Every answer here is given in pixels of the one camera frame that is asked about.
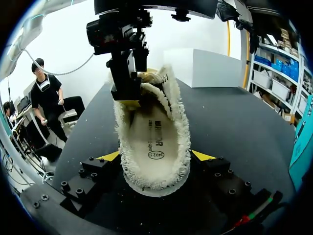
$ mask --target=black t-shirt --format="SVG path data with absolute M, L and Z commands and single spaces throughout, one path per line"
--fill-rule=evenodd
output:
M 47 79 L 50 81 L 50 87 L 42 92 L 37 83 L 40 85 Z M 61 82 L 55 76 L 47 74 L 45 74 L 44 81 L 39 82 L 36 80 L 33 88 L 31 89 L 31 106 L 33 108 L 38 108 L 38 105 L 40 105 L 44 112 L 48 112 L 49 110 L 53 110 L 53 108 L 58 105 L 59 95 L 57 92 L 61 87 Z

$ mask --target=yellow pipe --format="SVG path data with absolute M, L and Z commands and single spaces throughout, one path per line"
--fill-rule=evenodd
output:
M 246 87 L 246 79 L 248 77 L 248 69 L 249 69 L 249 54 L 250 54 L 250 42 L 249 42 L 249 33 L 246 31 L 246 71 L 245 71 L 245 78 L 243 83 L 243 88 Z
M 229 30 L 229 21 L 227 21 L 227 56 L 230 55 L 230 30 Z

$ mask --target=white faux fur lining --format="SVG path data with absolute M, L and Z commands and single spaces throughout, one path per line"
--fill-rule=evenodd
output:
M 153 92 L 164 106 L 168 117 L 173 120 L 178 132 L 178 157 L 173 164 L 172 174 L 161 181 L 149 181 L 141 174 L 137 163 L 132 159 L 132 148 L 129 146 L 127 136 L 129 132 L 130 113 L 126 106 L 114 102 L 114 112 L 117 122 L 116 131 L 120 139 L 121 164 L 128 179 L 140 188 L 163 189 L 180 181 L 190 167 L 190 133 L 189 122 L 185 115 L 184 106 L 180 97 L 180 89 L 170 66 L 162 67 L 157 73 L 149 73 L 153 81 L 163 81 L 164 93 L 149 83 L 142 83 L 142 88 Z
M 171 109 L 170 109 L 168 100 L 165 97 L 165 94 L 159 88 L 155 87 L 154 85 L 151 85 L 150 83 L 142 83 L 141 87 L 144 90 L 152 92 L 154 95 L 156 95 L 158 101 L 160 101 L 161 105 L 164 107 L 167 117 L 170 120 L 173 120 Z

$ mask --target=shoe insole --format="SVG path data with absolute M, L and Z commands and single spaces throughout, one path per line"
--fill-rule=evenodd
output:
M 136 109 L 130 126 L 129 142 L 133 160 L 149 181 L 162 181 L 173 173 L 178 157 L 177 130 L 156 98 Z

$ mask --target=black table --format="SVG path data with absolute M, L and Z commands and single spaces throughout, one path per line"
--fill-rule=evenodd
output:
M 268 105 L 240 88 L 189 88 L 179 81 L 190 123 L 192 149 L 223 156 L 236 175 L 251 181 L 252 193 L 279 190 L 289 202 L 295 190 L 288 174 L 294 130 Z M 80 161 L 117 151 L 115 117 L 109 86 L 90 102 L 62 151 L 53 179 L 60 188 L 78 174 Z M 272 223 L 277 213 L 264 224 Z

